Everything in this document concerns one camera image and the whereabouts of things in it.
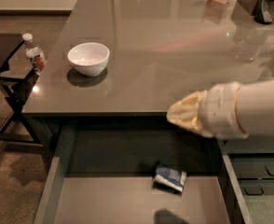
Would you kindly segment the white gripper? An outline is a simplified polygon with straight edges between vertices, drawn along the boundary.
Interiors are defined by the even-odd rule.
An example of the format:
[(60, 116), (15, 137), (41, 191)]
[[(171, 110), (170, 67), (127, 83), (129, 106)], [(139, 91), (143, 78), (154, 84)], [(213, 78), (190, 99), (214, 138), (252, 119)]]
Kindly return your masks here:
[(220, 140), (245, 139), (240, 127), (236, 104), (239, 82), (217, 84), (208, 91), (195, 91), (171, 105), (169, 123), (203, 137)]

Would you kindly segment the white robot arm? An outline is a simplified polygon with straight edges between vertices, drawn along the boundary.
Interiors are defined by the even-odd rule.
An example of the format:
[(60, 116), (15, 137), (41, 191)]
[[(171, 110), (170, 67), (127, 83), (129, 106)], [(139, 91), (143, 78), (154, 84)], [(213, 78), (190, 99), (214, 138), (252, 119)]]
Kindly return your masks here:
[(274, 79), (223, 83), (195, 91), (169, 108), (167, 121), (220, 140), (274, 135)]

